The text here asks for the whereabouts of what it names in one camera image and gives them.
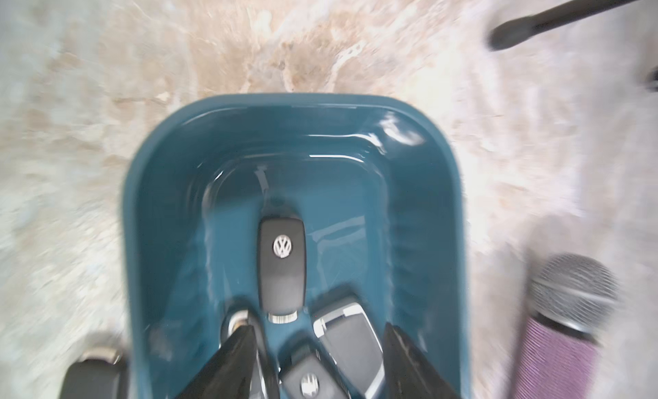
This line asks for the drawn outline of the black silver-edged key fob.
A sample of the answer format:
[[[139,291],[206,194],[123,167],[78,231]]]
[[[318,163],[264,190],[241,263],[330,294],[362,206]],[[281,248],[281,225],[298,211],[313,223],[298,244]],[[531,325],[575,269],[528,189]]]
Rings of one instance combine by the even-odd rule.
[[[385,381],[382,347],[363,305],[353,296],[311,314],[315,337],[363,398],[380,395]]]

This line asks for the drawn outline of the black VW key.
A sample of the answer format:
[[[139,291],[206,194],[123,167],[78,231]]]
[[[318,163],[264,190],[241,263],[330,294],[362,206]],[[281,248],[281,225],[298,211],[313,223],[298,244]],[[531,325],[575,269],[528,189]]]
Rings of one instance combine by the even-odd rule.
[[[84,351],[65,373],[60,399],[126,399],[129,366],[123,351],[108,346]]]
[[[302,220],[269,217],[258,231],[257,275],[260,308],[274,325],[297,320],[305,305],[306,234]]]

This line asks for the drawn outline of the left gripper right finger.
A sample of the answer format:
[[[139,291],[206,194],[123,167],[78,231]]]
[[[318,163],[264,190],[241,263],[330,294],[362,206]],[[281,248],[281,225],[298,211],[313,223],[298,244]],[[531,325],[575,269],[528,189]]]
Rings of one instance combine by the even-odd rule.
[[[389,398],[459,399],[399,326],[386,323],[382,350]]]

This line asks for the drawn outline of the black Porsche key fob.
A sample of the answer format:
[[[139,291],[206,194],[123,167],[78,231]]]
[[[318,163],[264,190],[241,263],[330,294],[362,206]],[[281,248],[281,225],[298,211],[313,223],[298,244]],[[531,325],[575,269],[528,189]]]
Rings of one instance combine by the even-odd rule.
[[[259,317],[243,307],[229,311],[221,327],[221,346],[230,348],[230,363],[245,385],[240,398],[280,398],[279,382],[267,351]]]

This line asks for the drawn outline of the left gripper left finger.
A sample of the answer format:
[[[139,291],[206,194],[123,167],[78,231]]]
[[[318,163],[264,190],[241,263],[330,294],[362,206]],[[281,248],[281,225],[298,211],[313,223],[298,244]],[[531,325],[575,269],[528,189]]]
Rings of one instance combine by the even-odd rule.
[[[254,327],[239,327],[176,399],[248,398],[256,354]]]

